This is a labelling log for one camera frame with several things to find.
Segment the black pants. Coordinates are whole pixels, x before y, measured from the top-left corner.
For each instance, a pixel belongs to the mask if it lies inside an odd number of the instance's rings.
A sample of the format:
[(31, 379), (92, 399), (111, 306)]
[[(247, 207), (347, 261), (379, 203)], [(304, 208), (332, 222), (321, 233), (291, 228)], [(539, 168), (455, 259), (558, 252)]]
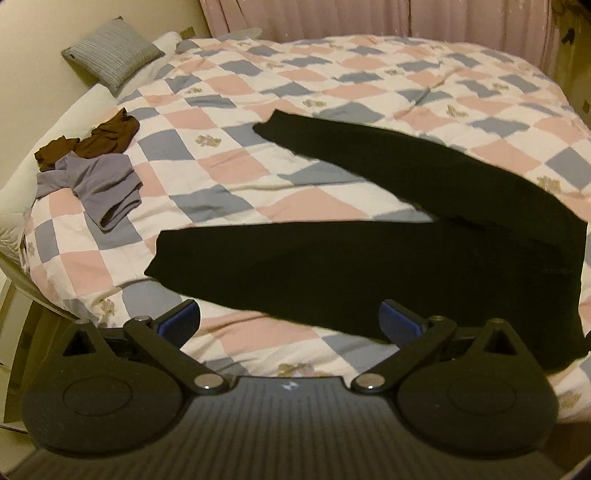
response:
[(501, 318), (547, 371), (589, 352), (579, 316), (587, 225), (552, 194), (391, 130), (276, 111), (254, 131), (377, 184), (430, 220), (164, 230), (148, 277), (221, 306), (375, 339), (387, 299), (461, 326)]

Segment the purple grey garment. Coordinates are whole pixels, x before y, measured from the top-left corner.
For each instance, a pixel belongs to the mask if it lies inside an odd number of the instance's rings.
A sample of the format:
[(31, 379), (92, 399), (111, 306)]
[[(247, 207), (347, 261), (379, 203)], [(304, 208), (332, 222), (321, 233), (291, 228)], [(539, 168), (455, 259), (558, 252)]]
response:
[(125, 154), (108, 153), (85, 159), (74, 152), (60, 158), (53, 170), (37, 175), (35, 198), (70, 189), (94, 224), (113, 230), (141, 204), (142, 181)]

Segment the checkered pink grey quilt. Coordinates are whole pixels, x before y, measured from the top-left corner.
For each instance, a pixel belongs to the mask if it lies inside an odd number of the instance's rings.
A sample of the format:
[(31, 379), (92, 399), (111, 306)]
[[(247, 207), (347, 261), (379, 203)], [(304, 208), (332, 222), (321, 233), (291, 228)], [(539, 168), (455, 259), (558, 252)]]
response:
[(99, 327), (197, 301), (226, 374), (352, 379), (391, 298), (510, 322), (563, 422), (590, 417), (590, 132), (516, 57), (398, 37), (186, 44), (123, 153), (37, 176), (21, 264)]

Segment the brown garment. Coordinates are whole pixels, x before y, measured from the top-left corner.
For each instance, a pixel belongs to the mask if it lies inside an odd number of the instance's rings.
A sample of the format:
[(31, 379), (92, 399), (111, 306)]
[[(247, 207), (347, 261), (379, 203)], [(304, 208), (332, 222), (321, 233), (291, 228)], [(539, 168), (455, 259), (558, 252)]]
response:
[(34, 158), (39, 171), (45, 172), (54, 170), (57, 161), (70, 152), (84, 159), (109, 153), (122, 154), (131, 144), (139, 127), (139, 121), (122, 108), (112, 118), (96, 126), (87, 138), (60, 136), (37, 150)]

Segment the grey plaid pillow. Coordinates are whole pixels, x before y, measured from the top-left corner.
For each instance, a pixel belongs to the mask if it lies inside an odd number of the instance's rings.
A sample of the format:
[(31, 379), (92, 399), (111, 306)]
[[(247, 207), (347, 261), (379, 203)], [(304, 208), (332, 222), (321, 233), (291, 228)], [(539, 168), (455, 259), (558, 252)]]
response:
[(117, 17), (62, 50), (61, 55), (116, 95), (131, 76), (164, 52)]

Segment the pink curtain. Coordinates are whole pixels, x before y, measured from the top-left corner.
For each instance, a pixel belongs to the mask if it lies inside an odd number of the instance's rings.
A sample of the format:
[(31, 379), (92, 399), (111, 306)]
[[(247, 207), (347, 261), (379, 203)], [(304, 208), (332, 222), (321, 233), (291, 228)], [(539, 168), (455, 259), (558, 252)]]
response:
[(249, 28), (287, 42), (351, 34), (483, 45), (553, 75), (560, 34), (555, 1), (228, 0), (200, 3), (211, 35)]

